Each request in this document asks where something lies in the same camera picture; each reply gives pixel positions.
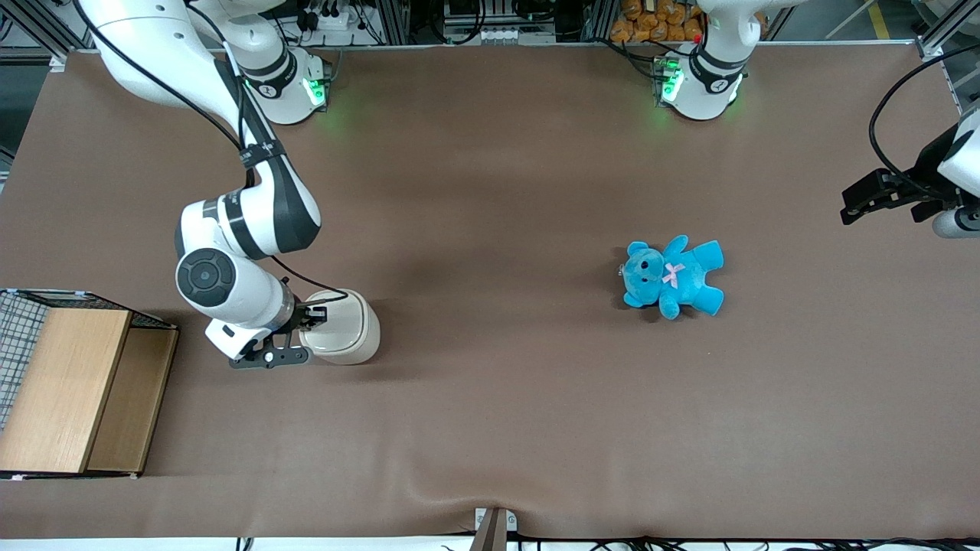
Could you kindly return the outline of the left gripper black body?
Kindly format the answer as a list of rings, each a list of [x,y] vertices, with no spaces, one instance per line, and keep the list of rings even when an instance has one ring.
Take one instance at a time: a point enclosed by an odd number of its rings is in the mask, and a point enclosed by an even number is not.
[[[959,204],[962,139],[955,124],[926,144],[911,168],[914,181],[946,204]]]

